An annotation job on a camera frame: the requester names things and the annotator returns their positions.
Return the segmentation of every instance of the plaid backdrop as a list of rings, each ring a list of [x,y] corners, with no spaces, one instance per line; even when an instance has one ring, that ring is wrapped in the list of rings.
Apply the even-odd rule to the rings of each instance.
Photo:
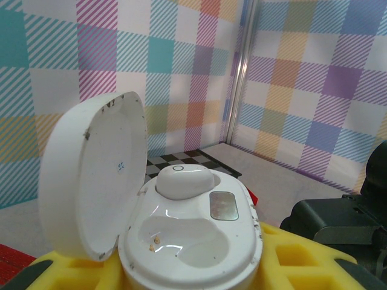
[[[0,0],[0,208],[36,197],[53,126],[98,94],[140,95],[149,156],[217,143],[241,10],[238,0]]]
[[[234,145],[347,192],[387,139],[387,1],[264,1]]]

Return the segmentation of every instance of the hinged lid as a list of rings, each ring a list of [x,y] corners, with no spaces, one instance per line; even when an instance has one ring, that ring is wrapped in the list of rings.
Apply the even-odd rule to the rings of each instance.
[[[112,254],[144,182],[146,136],[135,92],[91,98],[58,121],[38,197],[45,235],[58,253],[96,261]]]

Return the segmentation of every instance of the white plastic housing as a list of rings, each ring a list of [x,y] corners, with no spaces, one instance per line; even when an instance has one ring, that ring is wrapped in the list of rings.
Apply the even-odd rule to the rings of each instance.
[[[111,255],[143,185],[146,137],[135,92],[93,97],[58,121],[38,196],[44,233],[58,253],[96,261]]]
[[[143,186],[138,214],[119,239],[120,260],[133,290],[250,289],[262,254],[254,205],[241,182],[211,172],[219,181],[214,189],[190,199],[163,197],[155,190],[157,178]],[[210,206],[212,191],[234,194],[237,220],[211,217],[223,205],[219,199],[219,207]]]
[[[212,172],[195,164],[171,165],[157,176],[156,191],[165,198],[179,201],[212,190],[215,181]]]

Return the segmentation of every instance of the yellow foam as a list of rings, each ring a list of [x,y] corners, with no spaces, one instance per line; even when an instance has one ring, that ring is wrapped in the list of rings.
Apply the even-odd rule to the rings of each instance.
[[[364,289],[334,260],[356,260],[340,251],[261,222],[264,250],[249,290]],[[71,259],[51,252],[33,262],[54,263],[28,290],[130,290],[119,255],[103,263]]]

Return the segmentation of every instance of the metal pole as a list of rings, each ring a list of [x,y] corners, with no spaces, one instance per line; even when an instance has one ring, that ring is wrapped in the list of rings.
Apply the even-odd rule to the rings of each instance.
[[[243,87],[248,71],[251,50],[253,48],[254,36],[258,25],[261,0],[249,0],[246,5],[246,21],[239,50],[238,66],[235,73],[230,98],[230,109],[226,120],[224,141],[231,144],[233,131],[238,121],[239,107],[242,99]]]

